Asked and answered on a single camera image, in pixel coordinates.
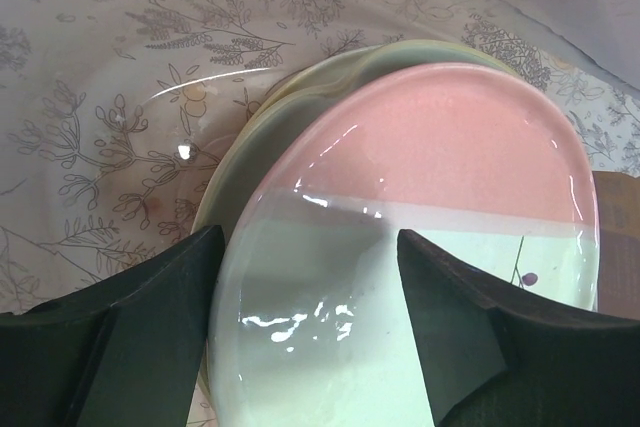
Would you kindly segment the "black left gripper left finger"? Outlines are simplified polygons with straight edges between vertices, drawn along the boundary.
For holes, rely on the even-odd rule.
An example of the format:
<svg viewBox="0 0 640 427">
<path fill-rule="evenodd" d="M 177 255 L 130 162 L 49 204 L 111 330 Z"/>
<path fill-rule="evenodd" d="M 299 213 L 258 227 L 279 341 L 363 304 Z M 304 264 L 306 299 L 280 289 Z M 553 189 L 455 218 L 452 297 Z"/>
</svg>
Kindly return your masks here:
<svg viewBox="0 0 640 427">
<path fill-rule="evenodd" d="M 1 317 L 5 426 L 182 426 L 224 234 L 210 226 L 93 286 Z"/>
</svg>

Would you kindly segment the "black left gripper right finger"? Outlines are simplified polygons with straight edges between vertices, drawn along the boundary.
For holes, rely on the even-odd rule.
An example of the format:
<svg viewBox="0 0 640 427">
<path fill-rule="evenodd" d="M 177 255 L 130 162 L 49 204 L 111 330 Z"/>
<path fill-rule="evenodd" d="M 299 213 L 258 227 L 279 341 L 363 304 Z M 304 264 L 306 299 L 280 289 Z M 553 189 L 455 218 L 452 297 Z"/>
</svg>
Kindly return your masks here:
<svg viewBox="0 0 640 427">
<path fill-rule="evenodd" d="M 555 302 L 417 232 L 397 262 L 438 426 L 635 426 L 639 324 Z"/>
</svg>

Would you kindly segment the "cream divided plate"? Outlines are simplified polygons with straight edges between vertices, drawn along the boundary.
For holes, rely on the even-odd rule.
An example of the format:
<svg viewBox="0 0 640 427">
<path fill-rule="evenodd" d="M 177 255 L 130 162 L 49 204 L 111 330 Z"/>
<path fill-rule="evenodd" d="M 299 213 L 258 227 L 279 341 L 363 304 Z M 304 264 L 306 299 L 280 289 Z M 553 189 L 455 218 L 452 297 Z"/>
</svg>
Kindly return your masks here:
<svg viewBox="0 0 640 427">
<path fill-rule="evenodd" d="M 516 74 L 505 63 L 476 49 L 437 40 L 401 41 L 326 59 L 287 80 L 255 113 L 260 115 L 260 137 L 254 143 L 250 170 L 253 192 L 292 142 L 339 100 L 392 72 L 442 62 L 470 63 Z"/>
</svg>

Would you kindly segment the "pink translucent plastic bin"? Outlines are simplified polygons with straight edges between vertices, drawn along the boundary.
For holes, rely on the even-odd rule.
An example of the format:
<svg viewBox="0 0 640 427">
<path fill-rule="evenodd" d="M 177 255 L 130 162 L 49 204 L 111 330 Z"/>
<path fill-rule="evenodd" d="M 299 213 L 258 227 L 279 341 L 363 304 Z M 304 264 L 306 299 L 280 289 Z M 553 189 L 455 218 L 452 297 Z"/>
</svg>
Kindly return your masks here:
<svg viewBox="0 0 640 427">
<path fill-rule="evenodd" d="M 476 49 L 573 126 L 595 187 L 594 306 L 639 324 L 639 0 L 1 0 L 1 317 L 152 259 L 287 80 L 407 40 Z M 222 426 L 205 350 L 187 421 Z"/>
</svg>

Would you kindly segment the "pink plate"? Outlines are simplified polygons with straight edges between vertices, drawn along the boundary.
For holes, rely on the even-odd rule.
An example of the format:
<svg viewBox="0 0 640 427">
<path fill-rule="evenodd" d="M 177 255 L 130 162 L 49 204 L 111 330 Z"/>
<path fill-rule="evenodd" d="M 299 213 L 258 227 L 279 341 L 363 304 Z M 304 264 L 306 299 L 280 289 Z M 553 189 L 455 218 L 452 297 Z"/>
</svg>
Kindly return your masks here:
<svg viewBox="0 0 640 427">
<path fill-rule="evenodd" d="M 528 292 L 594 306 L 595 187 L 562 111 L 487 67 L 400 70 L 341 95 L 245 207 L 211 314 L 220 425 L 432 424 L 403 229 Z"/>
</svg>

